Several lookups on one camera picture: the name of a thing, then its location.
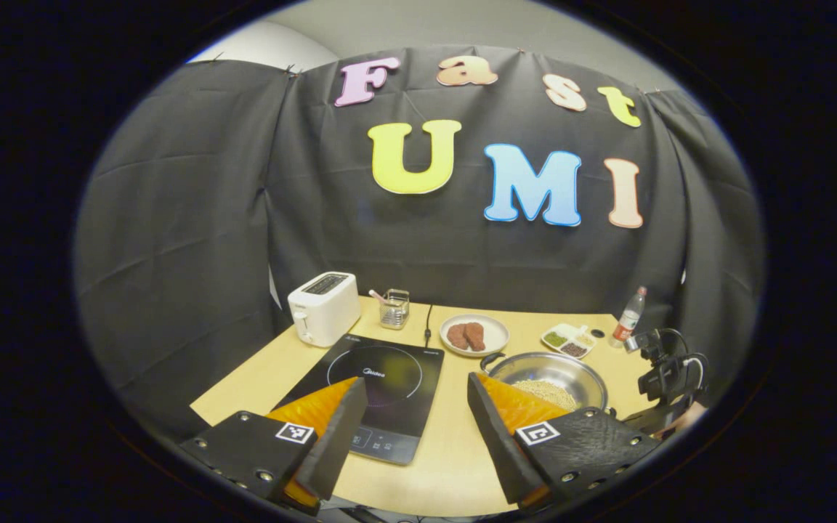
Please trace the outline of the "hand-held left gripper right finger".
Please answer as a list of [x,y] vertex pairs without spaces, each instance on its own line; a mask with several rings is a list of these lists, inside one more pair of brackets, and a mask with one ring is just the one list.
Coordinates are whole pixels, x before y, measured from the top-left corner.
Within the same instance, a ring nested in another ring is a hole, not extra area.
[[469,372],[467,401],[505,499],[524,513],[598,496],[661,443],[601,408],[566,411],[481,372]]

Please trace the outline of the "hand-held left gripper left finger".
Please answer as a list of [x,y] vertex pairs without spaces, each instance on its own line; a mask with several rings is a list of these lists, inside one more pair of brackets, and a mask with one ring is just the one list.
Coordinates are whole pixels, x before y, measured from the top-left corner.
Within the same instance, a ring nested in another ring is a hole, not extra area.
[[236,411],[179,448],[253,496],[315,516],[367,406],[365,379],[346,378],[266,415]]

